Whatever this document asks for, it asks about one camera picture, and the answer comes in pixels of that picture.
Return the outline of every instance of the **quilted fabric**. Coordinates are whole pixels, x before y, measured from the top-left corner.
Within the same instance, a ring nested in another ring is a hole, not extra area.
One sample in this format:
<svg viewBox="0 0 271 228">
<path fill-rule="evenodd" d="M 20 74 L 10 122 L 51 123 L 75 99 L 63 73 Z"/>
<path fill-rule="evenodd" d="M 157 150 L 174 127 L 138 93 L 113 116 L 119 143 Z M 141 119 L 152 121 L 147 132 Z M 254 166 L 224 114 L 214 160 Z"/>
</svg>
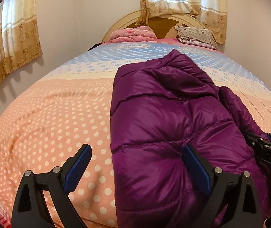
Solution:
<svg viewBox="0 0 271 228">
<path fill-rule="evenodd" d="M 186 55 L 120 67 L 110 115 L 118 227 L 188 227 L 206 200 L 182 161 L 189 143 L 214 167 L 249 171 L 265 217 L 267 177 L 240 129 L 267 137 L 240 98 Z"/>
</svg>

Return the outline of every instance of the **white wall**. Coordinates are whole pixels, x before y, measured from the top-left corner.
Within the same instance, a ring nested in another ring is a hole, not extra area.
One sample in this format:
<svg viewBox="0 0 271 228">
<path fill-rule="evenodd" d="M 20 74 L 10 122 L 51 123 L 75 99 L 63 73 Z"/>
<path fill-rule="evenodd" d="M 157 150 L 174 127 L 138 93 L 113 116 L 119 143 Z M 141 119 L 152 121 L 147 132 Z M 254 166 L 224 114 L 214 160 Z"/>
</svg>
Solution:
<svg viewBox="0 0 271 228">
<path fill-rule="evenodd" d="M 271 0 L 227 0 L 224 53 L 271 90 Z"/>
<path fill-rule="evenodd" d="M 0 86 L 0 114 L 30 85 L 81 54 L 77 0 L 37 0 L 37 21 L 44 55 L 10 74 Z"/>
<path fill-rule="evenodd" d="M 100 43 L 119 19 L 140 9 L 140 0 L 79 0 L 80 48 Z"/>
<path fill-rule="evenodd" d="M 227 0 L 228 27 L 222 50 L 271 89 L 271 0 Z M 42 76 L 99 43 L 139 0 L 37 0 L 44 53 L 9 75 L 0 86 L 0 114 Z"/>
</svg>

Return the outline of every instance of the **curtain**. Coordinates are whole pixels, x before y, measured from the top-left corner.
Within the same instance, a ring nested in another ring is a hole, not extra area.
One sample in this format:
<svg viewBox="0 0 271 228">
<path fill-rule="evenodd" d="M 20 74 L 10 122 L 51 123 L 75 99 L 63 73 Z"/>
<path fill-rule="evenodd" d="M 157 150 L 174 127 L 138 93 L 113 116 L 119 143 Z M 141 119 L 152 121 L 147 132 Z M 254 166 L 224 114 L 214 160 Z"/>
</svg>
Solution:
<svg viewBox="0 0 271 228">
<path fill-rule="evenodd" d="M 217 43 L 225 44 L 226 0 L 141 0 L 141 16 L 136 26 L 147 25 L 148 19 L 187 13 L 210 29 Z"/>
<path fill-rule="evenodd" d="M 0 83 L 11 72 L 42 55 L 36 0 L 0 4 Z"/>
</svg>

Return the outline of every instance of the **jacket sleeve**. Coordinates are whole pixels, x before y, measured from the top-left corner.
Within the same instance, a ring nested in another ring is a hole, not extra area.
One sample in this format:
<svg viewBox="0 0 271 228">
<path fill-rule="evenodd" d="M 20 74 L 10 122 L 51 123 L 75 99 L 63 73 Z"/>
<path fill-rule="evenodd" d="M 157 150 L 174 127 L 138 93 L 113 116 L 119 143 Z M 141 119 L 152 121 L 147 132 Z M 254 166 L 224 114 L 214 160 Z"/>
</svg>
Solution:
<svg viewBox="0 0 271 228">
<path fill-rule="evenodd" d="M 219 99 L 222 105 L 229 111 L 239 130 L 249 131 L 269 141 L 267 135 L 257 125 L 252 115 L 241 99 L 228 87 L 220 87 Z"/>
</svg>

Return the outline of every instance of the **pink comforter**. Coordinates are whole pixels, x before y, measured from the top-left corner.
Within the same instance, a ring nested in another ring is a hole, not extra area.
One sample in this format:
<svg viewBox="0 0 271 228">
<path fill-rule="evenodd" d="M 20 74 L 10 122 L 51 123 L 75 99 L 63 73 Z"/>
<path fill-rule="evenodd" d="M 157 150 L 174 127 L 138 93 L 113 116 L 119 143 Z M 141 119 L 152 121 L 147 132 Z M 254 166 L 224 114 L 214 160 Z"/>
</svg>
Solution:
<svg viewBox="0 0 271 228">
<path fill-rule="evenodd" d="M 141 26 L 114 31 L 107 43 L 156 41 L 156 39 L 156 34 L 149 26 Z"/>
</svg>

